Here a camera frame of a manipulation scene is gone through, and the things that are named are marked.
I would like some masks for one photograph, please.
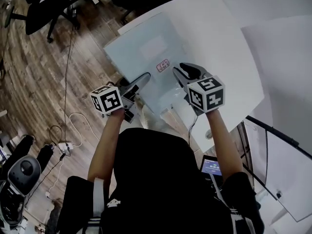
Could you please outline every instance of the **person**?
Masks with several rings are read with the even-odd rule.
[[[67,181],[59,233],[90,233],[86,226],[93,217],[97,179],[103,180],[105,194],[104,211],[97,219],[102,233],[263,233],[254,191],[221,114],[214,110],[206,116],[222,190],[208,185],[184,139],[142,128],[119,134],[124,110],[118,109],[107,120],[87,180],[73,176]],[[108,197],[113,170],[117,186]]]

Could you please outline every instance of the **white cable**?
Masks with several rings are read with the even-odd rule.
[[[223,204],[225,204],[225,206],[227,208],[229,208],[228,205],[226,204],[226,202],[224,201],[223,197],[222,197],[222,194],[221,194],[221,192],[220,192],[220,190],[218,188],[218,185],[216,184],[214,175],[213,174],[209,174],[209,175],[210,175],[211,180],[213,181],[215,192],[216,192],[216,196],[222,201]]]
[[[84,115],[81,114],[81,113],[72,113],[72,114],[69,116],[69,121],[70,121],[70,123],[73,125],[73,127],[76,129],[76,131],[79,133],[80,139],[81,139],[81,143],[80,143],[79,145],[73,145],[73,146],[79,147],[79,146],[82,145],[82,136],[81,136],[81,133],[80,133],[80,132],[78,131],[78,129],[74,126],[74,124],[72,123],[72,120],[71,120],[71,118],[72,118],[73,115],[80,115],[80,116],[83,116],[83,117],[85,118],[85,120],[87,121],[87,123],[89,124],[89,127],[90,127],[90,129],[91,129],[93,135],[94,135],[94,136],[97,138],[97,140],[99,141],[99,138],[98,138],[98,137],[96,136],[96,134],[93,132],[93,129],[92,129],[92,127],[91,127],[91,125],[90,125],[88,119],[86,118],[86,116],[84,116]]]
[[[58,178],[57,178],[57,180],[54,182],[54,185],[53,185],[52,187],[50,187],[50,189],[48,190],[48,193],[50,193],[51,189],[52,189],[53,187],[55,187],[56,183],[58,182],[58,180],[59,180],[59,174],[60,174],[60,169],[62,168],[62,165],[63,165],[63,164],[64,164],[64,159],[62,160],[62,163],[61,163],[61,165],[60,165],[60,167],[59,167]]]

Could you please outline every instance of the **sticker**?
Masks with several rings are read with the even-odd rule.
[[[213,77],[201,80],[198,82],[198,85],[207,92],[208,90],[211,90],[213,88],[220,87],[221,84]]]
[[[121,103],[119,101],[119,97],[116,90],[113,90],[107,94],[104,94],[100,96],[101,101],[104,106],[104,110],[106,112],[113,110],[119,106],[121,106]]]
[[[219,107],[223,104],[223,89],[207,95],[207,110]]]
[[[199,107],[201,110],[204,110],[204,102],[203,102],[203,95],[196,92],[193,89],[190,89],[190,99],[191,99],[191,103],[193,105],[196,105],[197,107]]]
[[[98,98],[96,98],[95,96],[91,96],[91,98],[92,98],[92,102],[93,102],[95,108],[102,112],[101,106],[98,102]]]
[[[106,89],[109,89],[109,88],[110,88],[109,86],[102,86],[102,87],[94,90],[91,93],[98,95],[98,94],[102,93],[103,91],[105,91]]]
[[[107,208],[115,207],[115,206],[117,206],[118,204],[120,204],[120,200],[113,199],[111,202],[109,202],[109,203],[107,204]]]
[[[168,59],[163,60],[160,64],[156,66],[159,72],[164,71],[166,68],[170,66]]]

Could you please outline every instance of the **wooden floor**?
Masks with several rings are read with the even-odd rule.
[[[8,1],[0,0],[1,6]],[[29,5],[25,0],[13,0],[12,4],[15,6],[15,13],[27,14]],[[16,143],[23,134],[34,135],[36,142],[30,151],[34,156],[38,155],[44,144],[51,143],[49,129],[53,125],[62,129],[66,127],[66,140],[79,144],[79,135],[68,118],[74,112],[84,114],[95,134],[100,137],[106,120],[95,111],[89,92],[108,81],[116,82],[120,78],[120,74],[106,58],[103,47],[118,36],[117,30],[122,26],[119,18],[125,11],[114,6],[110,0],[100,0],[96,6],[91,0],[81,0],[76,5],[79,6],[78,20],[81,28],[72,33],[67,75],[66,126],[64,77],[72,25],[59,17],[52,33],[54,41],[49,44],[46,40],[49,25],[28,36],[25,33],[25,22],[12,20],[8,33],[8,29],[3,26],[7,11],[1,8],[0,53],[3,51],[7,33],[8,42],[4,54],[7,73],[0,82],[0,111],[6,109],[8,114],[0,118],[0,130],[6,131]],[[164,118],[187,139],[188,130],[175,112],[169,110]],[[72,120],[82,134],[83,144],[75,147],[71,156],[64,159],[58,183],[50,191],[52,199],[63,198],[68,177],[87,177],[98,143],[84,118],[73,116]],[[129,125],[123,123],[123,128],[127,127]],[[52,131],[55,142],[65,141],[64,133],[62,136],[60,134],[56,128]],[[191,147],[198,150],[193,139]],[[60,155],[58,149],[55,149],[41,179],[58,162]],[[195,154],[198,164],[201,163],[202,155],[200,150]],[[59,165],[40,185],[41,195],[56,181]],[[34,205],[37,209],[42,207],[40,203],[36,205],[34,202]]]

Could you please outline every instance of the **backpack strap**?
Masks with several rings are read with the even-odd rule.
[[[226,202],[224,201],[223,196],[222,196],[222,194],[221,194],[221,192],[220,192],[220,190],[219,190],[219,188],[218,188],[218,185],[217,185],[217,183],[216,183],[216,181],[215,181],[214,175],[213,175],[213,174],[209,174],[209,175],[210,175],[210,178],[211,178],[211,180],[212,180],[212,182],[213,182],[213,184],[214,184],[214,188],[215,188],[215,192],[216,192],[217,197],[218,197],[219,200],[220,200],[227,208],[229,208],[230,211],[231,211],[231,219],[232,219],[233,234],[237,234],[237,231],[236,231],[236,222],[237,222],[237,221],[240,221],[240,220],[243,220],[243,219],[245,219],[245,222],[246,222],[246,224],[247,224],[247,226],[248,226],[248,228],[249,228],[250,234],[255,234],[253,222],[252,222],[250,219],[248,219],[248,218],[243,218],[241,215],[238,215],[236,210],[231,209],[231,208],[226,204]]]
[[[101,217],[104,211],[104,180],[96,178],[93,186],[93,217]]]
[[[101,214],[104,211],[104,180],[96,178],[93,185],[93,217],[78,234],[102,234],[100,226]]]

